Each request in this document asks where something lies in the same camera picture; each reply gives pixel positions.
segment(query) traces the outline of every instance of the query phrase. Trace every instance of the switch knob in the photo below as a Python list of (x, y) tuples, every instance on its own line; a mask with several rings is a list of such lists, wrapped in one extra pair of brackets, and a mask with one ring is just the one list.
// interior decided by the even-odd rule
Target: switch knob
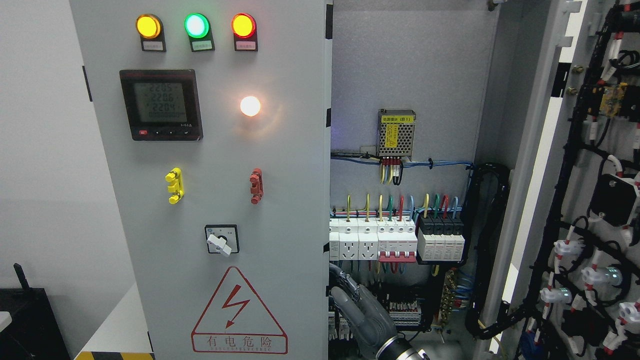
[(207, 238), (207, 243), (215, 246), (216, 250), (220, 251), (220, 254), (223, 254), (225, 257), (231, 255), (231, 247), (227, 245), (227, 239), (224, 236), (217, 237), (211, 234)]

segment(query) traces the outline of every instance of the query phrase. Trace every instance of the red wire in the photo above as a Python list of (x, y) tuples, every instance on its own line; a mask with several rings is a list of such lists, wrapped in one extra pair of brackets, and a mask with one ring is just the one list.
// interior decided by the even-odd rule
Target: red wire
[(404, 196), (400, 196), (400, 217), (398, 220), (402, 221), (402, 210), (404, 208)]
[(442, 218), (447, 218), (447, 211), (449, 210), (449, 196), (444, 195), (442, 198), (442, 202), (440, 203), (440, 207), (442, 208)]

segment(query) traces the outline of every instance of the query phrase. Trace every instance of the gray robotic hand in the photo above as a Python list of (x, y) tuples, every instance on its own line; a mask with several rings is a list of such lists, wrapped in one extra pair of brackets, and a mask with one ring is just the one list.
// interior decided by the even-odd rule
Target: gray robotic hand
[(408, 341), (398, 337), (396, 325), (367, 288), (358, 285), (349, 274), (330, 264), (339, 286), (331, 295), (367, 359), (428, 360), (423, 350), (415, 350)]

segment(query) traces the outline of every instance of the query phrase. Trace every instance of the yellow handle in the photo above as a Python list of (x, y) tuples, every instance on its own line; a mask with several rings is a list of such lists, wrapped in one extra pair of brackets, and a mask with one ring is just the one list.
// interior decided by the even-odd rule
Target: yellow handle
[(164, 176), (164, 180), (169, 183), (166, 187), (171, 196), (169, 197), (169, 204), (177, 204), (178, 201), (184, 196), (184, 184), (182, 183), (182, 170), (175, 167)]

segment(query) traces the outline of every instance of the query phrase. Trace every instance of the yellow indicator light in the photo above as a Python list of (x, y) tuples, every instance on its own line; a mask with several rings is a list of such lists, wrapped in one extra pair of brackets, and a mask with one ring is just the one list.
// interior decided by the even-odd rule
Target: yellow indicator light
[(247, 13), (239, 13), (231, 20), (231, 30), (239, 38), (248, 38), (255, 33), (255, 20)]
[(155, 15), (144, 13), (136, 20), (136, 29), (143, 38), (157, 38), (162, 31), (162, 25)]
[(248, 117), (258, 115), (260, 107), (260, 101), (255, 96), (247, 96), (240, 101), (240, 111)]

